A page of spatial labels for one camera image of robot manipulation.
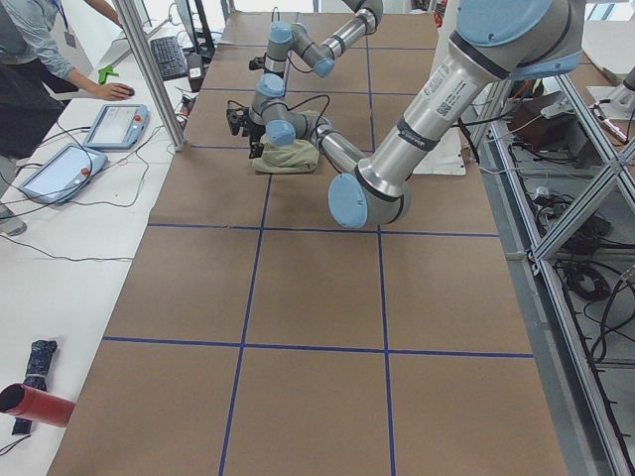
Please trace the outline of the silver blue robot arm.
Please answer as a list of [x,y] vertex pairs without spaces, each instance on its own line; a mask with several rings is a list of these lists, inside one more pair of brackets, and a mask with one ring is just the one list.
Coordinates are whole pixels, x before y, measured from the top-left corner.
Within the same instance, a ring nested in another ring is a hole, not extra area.
[[250,62],[250,68],[284,76],[290,52],[299,57],[319,77],[328,76],[335,61],[365,36],[373,35],[384,14],[380,0],[345,1],[354,16],[321,43],[316,42],[301,23],[271,23],[266,53]]
[[377,31],[382,2],[347,5],[353,18],[321,44],[302,24],[272,24],[264,73],[232,130],[249,137],[253,157],[261,150],[262,136],[276,147],[311,142],[339,172],[329,186],[328,207],[346,228],[389,224],[408,211],[409,177],[486,85],[567,73],[581,56],[582,1],[462,0],[444,61],[376,152],[366,157],[326,118],[294,112],[284,100],[290,52],[325,77],[350,46]]

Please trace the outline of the person's grey sleeved forearm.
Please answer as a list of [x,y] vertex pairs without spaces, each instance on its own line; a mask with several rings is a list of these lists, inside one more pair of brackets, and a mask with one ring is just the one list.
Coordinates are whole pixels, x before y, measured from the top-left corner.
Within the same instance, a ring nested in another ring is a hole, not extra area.
[[26,44],[50,73],[94,96],[101,94],[100,85],[59,52],[51,35],[58,10],[50,1],[4,1],[3,5]]

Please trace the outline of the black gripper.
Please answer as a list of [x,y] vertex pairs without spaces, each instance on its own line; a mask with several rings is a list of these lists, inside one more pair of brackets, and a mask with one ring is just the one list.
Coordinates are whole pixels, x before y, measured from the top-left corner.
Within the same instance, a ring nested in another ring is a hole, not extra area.
[[250,143],[250,159],[261,158],[264,152],[264,144],[261,143],[261,139],[265,134],[265,127],[261,124],[257,124],[252,119],[247,119],[248,137]]

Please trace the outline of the person's right hand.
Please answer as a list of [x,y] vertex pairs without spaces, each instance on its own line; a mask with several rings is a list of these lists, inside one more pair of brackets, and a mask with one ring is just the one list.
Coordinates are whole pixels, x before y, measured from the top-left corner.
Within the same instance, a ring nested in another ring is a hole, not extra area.
[[107,101],[120,101],[130,97],[121,92],[121,88],[130,87],[123,83],[105,83],[97,84],[92,92],[96,97]]

